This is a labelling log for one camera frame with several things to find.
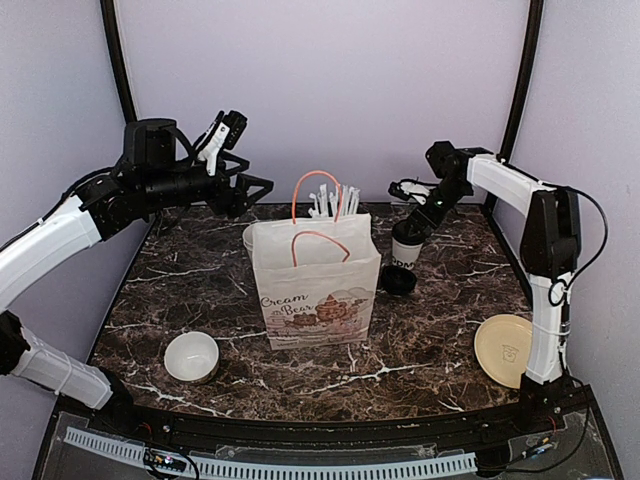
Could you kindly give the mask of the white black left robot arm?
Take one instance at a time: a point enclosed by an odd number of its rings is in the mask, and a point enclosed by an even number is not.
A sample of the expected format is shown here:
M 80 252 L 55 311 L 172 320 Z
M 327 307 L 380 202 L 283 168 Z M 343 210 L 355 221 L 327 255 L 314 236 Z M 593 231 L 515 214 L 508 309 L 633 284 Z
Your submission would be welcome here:
M 221 111 L 196 140 L 177 122 L 130 122 L 120 158 L 73 183 L 40 219 L 1 248 L 1 373 L 25 379 L 93 411 L 120 436 L 141 427 L 131 396 L 104 369 L 78 361 L 36 336 L 12 304 L 67 261 L 165 208 L 206 204 L 227 218 L 243 215 L 270 193 L 273 182 L 248 174 L 233 154 L 248 124 L 238 111 Z

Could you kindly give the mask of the white ceramic bowl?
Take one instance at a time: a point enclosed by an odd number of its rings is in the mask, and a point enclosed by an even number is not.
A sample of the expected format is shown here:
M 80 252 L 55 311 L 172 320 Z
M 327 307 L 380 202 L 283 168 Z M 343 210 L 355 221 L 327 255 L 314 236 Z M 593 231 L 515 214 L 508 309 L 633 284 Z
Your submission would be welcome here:
M 210 335 L 192 331 L 175 337 L 164 352 L 164 368 L 174 379 L 205 384 L 217 373 L 220 350 Z

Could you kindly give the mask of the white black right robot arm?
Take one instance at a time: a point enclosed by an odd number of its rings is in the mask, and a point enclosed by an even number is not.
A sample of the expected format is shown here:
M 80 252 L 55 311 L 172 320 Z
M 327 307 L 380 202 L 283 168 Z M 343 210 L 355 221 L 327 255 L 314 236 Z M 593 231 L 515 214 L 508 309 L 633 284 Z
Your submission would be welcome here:
M 519 259 L 532 294 L 532 346 L 525 370 L 540 385 L 566 371 L 571 291 L 576 278 L 595 262 L 578 265 L 582 250 L 579 198 L 591 196 L 525 174 L 480 147 L 434 143 L 425 158 L 439 180 L 408 217 L 409 232 L 431 235 L 459 200 L 480 188 L 524 217 Z

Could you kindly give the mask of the bundle of white wrapped straws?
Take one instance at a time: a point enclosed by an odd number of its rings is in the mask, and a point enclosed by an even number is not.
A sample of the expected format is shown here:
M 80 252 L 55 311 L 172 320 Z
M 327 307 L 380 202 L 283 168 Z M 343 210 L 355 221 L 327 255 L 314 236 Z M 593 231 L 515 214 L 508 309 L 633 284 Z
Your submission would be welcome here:
M 338 215 L 352 216 L 358 213 L 360 203 L 359 188 L 349 185 L 335 186 L 332 190 L 326 184 L 319 187 L 317 194 L 310 193 L 312 206 L 308 209 L 311 218 L 328 218 Z

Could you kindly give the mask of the black corner frame post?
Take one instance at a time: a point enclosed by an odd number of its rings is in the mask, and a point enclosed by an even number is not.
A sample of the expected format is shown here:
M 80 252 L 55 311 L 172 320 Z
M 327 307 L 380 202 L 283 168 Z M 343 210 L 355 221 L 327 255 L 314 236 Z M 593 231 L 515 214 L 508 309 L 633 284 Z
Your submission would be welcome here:
M 126 123 L 123 153 L 116 163 L 112 175 L 128 188 L 142 191 L 148 170 L 148 128 L 144 122 L 138 120 L 134 107 L 116 18 L 115 2 L 100 0 L 99 4 L 113 78 Z

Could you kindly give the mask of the stack of white paper cups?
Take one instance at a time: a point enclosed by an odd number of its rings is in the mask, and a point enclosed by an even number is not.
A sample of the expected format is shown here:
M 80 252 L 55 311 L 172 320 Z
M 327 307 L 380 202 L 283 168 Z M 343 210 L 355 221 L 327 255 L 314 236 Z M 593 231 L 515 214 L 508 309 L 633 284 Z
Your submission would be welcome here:
M 250 261 L 253 261 L 253 226 L 249 225 L 242 234 L 243 245 Z

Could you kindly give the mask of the stack of black cup lids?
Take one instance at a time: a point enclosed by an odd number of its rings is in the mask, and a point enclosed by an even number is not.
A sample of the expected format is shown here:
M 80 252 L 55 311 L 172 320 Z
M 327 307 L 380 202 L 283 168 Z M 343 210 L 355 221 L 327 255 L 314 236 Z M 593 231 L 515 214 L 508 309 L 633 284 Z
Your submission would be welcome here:
M 388 294 L 404 296 L 414 291 L 417 277 L 411 270 L 387 265 L 381 270 L 380 284 Z

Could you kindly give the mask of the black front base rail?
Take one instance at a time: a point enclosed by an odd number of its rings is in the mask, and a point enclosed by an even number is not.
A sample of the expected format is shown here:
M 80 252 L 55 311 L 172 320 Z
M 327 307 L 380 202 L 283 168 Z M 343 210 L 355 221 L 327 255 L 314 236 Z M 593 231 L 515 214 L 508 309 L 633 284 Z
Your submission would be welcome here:
M 527 402 L 471 412 L 413 419 L 364 422 L 275 422 L 205 417 L 134 405 L 94 412 L 62 398 L 52 417 L 74 414 L 90 428 L 177 451 L 213 451 L 223 445 L 320 451 L 435 444 L 439 448 L 478 450 L 492 468 L 508 463 L 508 441 L 552 430 L 555 438 L 579 450 L 590 425 L 601 419 L 590 387 L 566 386 L 555 403 L 540 403 L 530 412 Z

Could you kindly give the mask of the cream yellow plate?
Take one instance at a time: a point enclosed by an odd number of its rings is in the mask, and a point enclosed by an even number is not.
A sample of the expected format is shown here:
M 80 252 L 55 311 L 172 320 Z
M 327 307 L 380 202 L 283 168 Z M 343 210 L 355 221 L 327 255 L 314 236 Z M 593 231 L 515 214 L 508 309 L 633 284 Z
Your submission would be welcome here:
M 532 323 L 512 314 L 494 315 L 476 331 L 474 352 L 482 370 L 498 384 L 519 389 L 532 344 Z

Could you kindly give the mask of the black right frame post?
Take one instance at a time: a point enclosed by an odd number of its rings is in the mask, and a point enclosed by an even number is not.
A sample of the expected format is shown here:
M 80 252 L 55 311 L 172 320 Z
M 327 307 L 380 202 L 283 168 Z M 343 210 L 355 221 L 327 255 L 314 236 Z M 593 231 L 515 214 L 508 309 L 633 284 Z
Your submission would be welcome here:
M 498 158 L 510 164 L 533 74 L 544 11 L 543 0 L 530 0 L 518 74 Z

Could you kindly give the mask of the white paper takeout bag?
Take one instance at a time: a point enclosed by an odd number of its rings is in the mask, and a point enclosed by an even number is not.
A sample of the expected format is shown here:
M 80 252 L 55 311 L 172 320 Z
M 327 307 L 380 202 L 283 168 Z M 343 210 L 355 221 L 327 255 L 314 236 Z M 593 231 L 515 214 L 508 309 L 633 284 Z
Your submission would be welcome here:
M 253 225 L 253 268 L 274 351 L 363 342 L 381 255 L 369 214 Z

